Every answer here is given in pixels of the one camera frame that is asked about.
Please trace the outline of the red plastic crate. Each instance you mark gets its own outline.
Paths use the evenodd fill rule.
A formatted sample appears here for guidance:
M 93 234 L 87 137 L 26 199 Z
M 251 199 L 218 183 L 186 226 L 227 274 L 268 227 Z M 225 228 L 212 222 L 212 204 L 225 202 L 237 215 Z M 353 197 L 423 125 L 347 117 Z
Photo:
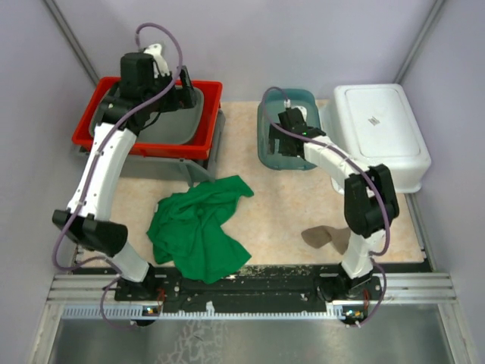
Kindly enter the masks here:
M 117 77 L 103 77 L 99 81 L 72 136 L 74 145 L 82 146 L 87 150 L 92 148 L 93 137 L 89 134 L 89 122 L 92 120 L 95 109 L 102 100 L 102 97 L 117 81 L 119 81 Z M 163 114 L 154 125 L 145 129 L 139 135 L 130 151 L 131 155 L 201 160 L 206 160 L 209 157 L 213 143 L 217 112 L 221 106 L 223 84 L 219 81 L 209 80 L 194 80 L 192 84 L 196 89 L 202 91 L 204 96 L 202 116 L 192 140 L 187 144 L 179 145 L 167 141 L 167 137 L 169 136 L 167 131 L 162 131 L 159 137 L 155 136 L 156 130 L 160 130 L 162 127 L 175 126 L 174 123 L 169 121 L 169 117 L 176 116 L 179 113 L 170 112 Z

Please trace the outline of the teal translucent plastic tub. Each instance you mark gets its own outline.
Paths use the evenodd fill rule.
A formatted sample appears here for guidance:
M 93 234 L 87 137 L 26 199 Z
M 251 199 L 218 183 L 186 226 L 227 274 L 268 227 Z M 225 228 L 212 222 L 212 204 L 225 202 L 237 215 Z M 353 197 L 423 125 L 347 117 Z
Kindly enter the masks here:
M 291 106 L 306 110 L 306 123 L 309 127 L 321 129 L 318 107 L 315 97 L 306 89 L 284 89 L 291 101 Z M 264 102 L 258 105 L 257 120 L 257 142 L 258 157 L 261 163 L 273 170 L 300 170 L 309 171 L 316 168 L 312 163 L 308 163 L 298 157 L 280 154 L 281 139 L 278 138 L 278 131 L 275 130 L 267 118 L 264 116 L 266 111 L 271 120 L 280 123 L 278 114 L 285 110 L 283 106 L 283 94 L 277 90 L 271 90 Z

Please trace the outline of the grey plastic tub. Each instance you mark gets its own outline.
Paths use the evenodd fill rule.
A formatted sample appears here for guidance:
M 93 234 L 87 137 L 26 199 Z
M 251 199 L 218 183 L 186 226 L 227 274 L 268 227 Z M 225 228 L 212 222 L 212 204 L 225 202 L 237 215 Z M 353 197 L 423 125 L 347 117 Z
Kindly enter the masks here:
M 128 134 L 134 143 L 185 145 L 191 142 L 202 122 L 205 103 L 203 92 L 197 87 L 175 86 L 122 124 L 118 123 L 125 114 L 150 96 L 123 97 L 120 82 L 114 82 L 102 93 L 93 116 L 89 118 L 89 135 L 97 137 L 116 127 L 112 139 Z

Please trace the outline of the large white plastic container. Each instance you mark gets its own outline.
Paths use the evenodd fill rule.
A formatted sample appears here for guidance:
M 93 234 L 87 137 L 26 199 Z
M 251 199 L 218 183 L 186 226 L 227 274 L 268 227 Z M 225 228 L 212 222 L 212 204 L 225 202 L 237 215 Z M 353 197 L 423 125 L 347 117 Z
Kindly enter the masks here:
M 399 84 L 338 86 L 319 114 L 338 147 L 359 162 L 390 169 L 397 193 L 421 189 L 431 157 Z

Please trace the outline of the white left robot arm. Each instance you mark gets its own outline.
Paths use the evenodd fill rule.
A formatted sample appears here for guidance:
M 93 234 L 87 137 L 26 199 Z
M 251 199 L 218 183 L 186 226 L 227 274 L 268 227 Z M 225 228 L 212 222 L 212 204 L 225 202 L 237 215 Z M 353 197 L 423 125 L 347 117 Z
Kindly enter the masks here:
M 158 283 L 147 276 L 150 264 L 129 243 L 127 227 L 110 220 L 114 191 L 124 162 L 151 115 L 182 107 L 183 98 L 175 83 L 181 81 L 187 95 L 192 95 L 193 87 L 183 64 L 178 64 L 174 73 L 164 74 L 160 60 L 145 52 L 125 54 L 120 70 L 120 80 L 98 105 L 92 149 L 77 190 L 67 208 L 52 215 L 60 230 L 52 263 L 68 271 L 57 257 L 62 240 L 68 237 L 98 251 L 100 259 L 132 282 L 132 294 L 147 301 L 156 295 Z

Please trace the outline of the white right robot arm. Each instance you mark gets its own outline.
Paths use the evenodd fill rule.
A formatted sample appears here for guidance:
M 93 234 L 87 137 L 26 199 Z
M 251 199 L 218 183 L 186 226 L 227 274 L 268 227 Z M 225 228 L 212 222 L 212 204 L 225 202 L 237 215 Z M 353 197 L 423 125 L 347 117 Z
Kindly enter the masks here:
M 301 158 L 321 169 L 343 186 L 344 218 L 349 245 L 339 264 L 329 298 L 342 295 L 356 300 L 372 278 L 375 256 L 390 246 L 390 226 L 399 216 L 393 178 L 384 164 L 368 166 L 338 147 L 322 130 L 310 127 L 302 110 L 283 102 L 279 123 L 271 122 L 270 136 L 279 139 L 281 155 Z

